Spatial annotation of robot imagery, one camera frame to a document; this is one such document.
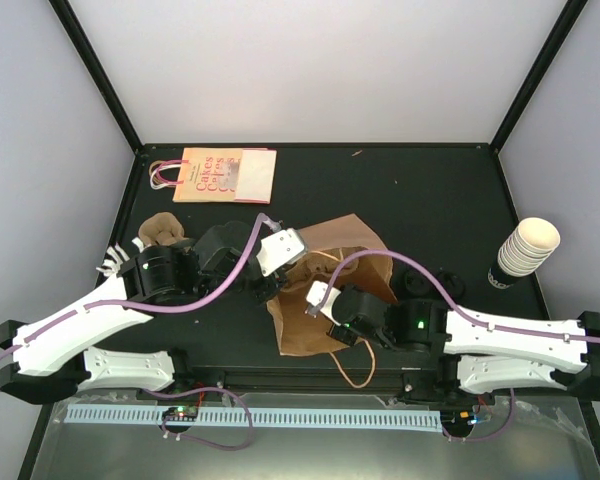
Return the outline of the brown pulp cup carrier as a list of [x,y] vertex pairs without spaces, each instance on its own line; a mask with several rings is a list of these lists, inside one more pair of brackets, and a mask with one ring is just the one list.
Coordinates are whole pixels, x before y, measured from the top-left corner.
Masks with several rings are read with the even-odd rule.
[[170,212],[160,212],[145,220],[138,237],[145,246],[170,246],[187,239],[184,227]]

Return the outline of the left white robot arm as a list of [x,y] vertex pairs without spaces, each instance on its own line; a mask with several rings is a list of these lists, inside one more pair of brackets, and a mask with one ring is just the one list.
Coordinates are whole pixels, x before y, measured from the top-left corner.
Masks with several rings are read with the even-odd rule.
[[159,314],[193,312],[231,290],[266,302],[307,251],[296,230],[268,219],[254,226],[218,225],[199,240],[141,245],[133,257],[114,246],[101,269],[107,278],[92,292],[35,323],[1,324],[0,393],[31,404],[104,388],[163,390],[173,399],[185,398],[195,376],[184,355],[171,347],[111,351],[100,342]]

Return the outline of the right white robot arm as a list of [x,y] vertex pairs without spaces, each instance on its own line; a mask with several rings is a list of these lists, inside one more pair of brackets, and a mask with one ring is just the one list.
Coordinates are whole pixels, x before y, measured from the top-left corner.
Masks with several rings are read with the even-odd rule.
[[554,389],[600,402],[600,313],[539,321],[452,308],[434,298],[391,305],[353,285],[312,283],[307,311],[331,321],[344,343],[364,339],[436,366],[447,402],[508,389]]

